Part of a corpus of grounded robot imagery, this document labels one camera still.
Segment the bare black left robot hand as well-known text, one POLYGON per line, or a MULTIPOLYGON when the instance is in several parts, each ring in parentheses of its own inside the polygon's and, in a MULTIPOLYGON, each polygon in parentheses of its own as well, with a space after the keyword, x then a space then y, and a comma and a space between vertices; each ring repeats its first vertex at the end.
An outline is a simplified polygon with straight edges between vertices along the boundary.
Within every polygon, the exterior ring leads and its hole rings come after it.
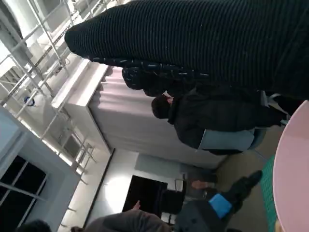
POLYGON ((249 176, 241 177, 232 184, 228 191, 217 193, 208 203, 220 219, 223 219, 229 213, 235 214, 241 209, 244 200, 249 197, 252 189, 260 182, 262 176, 263 172, 258 170, 249 176))

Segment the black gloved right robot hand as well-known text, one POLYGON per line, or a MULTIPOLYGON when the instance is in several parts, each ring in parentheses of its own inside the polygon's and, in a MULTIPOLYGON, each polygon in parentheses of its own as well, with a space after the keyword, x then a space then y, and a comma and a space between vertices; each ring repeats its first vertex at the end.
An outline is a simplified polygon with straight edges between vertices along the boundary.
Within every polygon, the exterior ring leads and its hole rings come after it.
POLYGON ((309 97, 306 0, 133 0, 74 25, 65 42, 98 63, 309 97))

